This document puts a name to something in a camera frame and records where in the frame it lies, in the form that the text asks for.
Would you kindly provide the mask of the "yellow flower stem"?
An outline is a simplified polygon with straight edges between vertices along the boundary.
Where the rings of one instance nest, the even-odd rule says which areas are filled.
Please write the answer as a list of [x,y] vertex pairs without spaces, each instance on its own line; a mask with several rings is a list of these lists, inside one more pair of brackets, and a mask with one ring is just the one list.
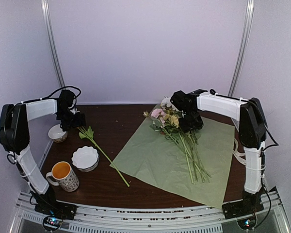
[[195,181],[198,181],[198,173],[199,168],[196,166],[197,158],[196,158],[196,142],[197,138],[192,131],[184,132],[180,129],[180,121],[179,119],[183,116],[183,114],[179,110],[175,110],[175,114],[178,118],[178,142],[181,150],[185,154],[189,176],[192,184],[195,184]]

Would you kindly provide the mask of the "peach blossom stem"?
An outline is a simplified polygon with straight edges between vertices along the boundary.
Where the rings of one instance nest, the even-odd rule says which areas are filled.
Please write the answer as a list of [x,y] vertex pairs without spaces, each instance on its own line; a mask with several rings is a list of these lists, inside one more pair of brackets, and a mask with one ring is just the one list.
[[109,158],[109,156],[103,151],[103,149],[98,145],[98,143],[94,140],[94,131],[91,126],[89,126],[87,129],[84,126],[78,127],[79,130],[79,137],[80,139],[88,139],[96,149],[98,149],[104,157],[109,161],[109,163],[112,165],[112,167],[116,170],[118,175],[121,177],[121,179],[124,181],[127,187],[130,187],[130,184],[127,182],[127,180],[124,178],[120,170],[116,167],[116,165],[113,163],[113,161]]

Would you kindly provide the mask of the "pink and green wrapping paper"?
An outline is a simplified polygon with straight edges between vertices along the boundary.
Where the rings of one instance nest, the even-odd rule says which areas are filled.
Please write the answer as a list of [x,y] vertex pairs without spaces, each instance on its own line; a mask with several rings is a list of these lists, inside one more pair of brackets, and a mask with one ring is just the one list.
[[113,163],[125,174],[189,200],[221,208],[226,193],[234,127],[208,118],[200,133],[198,152],[211,175],[209,182],[191,183],[184,154],[145,118]]

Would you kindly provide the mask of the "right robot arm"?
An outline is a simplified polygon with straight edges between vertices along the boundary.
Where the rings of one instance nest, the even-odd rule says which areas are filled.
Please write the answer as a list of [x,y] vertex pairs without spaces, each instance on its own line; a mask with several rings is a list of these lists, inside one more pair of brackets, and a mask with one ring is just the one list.
[[202,129],[201,111],[213,112],[238,121],[239,140],[246,160],[243,200],[239,203],[239,210],[242,214],[251,213],[257,207],[260,198],[265,169],[264,152],[268,148],[265,142],[271,135],[260,100],[238,99],[220,95],[213,89],[210,91],[198,89],[188,94],[181,90],[177,91],[170,101],[182,112],[179,125],[185,132]]

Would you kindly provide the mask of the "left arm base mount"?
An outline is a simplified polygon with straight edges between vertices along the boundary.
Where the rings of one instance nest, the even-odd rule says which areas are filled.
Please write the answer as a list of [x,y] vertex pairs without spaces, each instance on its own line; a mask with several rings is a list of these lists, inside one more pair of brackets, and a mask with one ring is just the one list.
[[34,210],[36,212],[45,214],[42,220],[42,226],[46,231],[53,232],[58,230],[63,224],[64,220],[73,220],[76,214],[77,206],[59,202],[59,209],[51,207],[47,204],[36,204]]

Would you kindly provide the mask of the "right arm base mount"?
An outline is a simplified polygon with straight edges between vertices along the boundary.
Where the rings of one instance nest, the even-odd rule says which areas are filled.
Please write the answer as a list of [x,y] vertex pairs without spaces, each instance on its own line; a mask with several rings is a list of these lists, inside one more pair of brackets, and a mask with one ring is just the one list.
[[256,213],[264,210],[262,204],[254,207],[246,205],[243,200],[228,202],[222,205],[225,219],[237,219],[237,224],[242,230],[253,230],[258,223]]

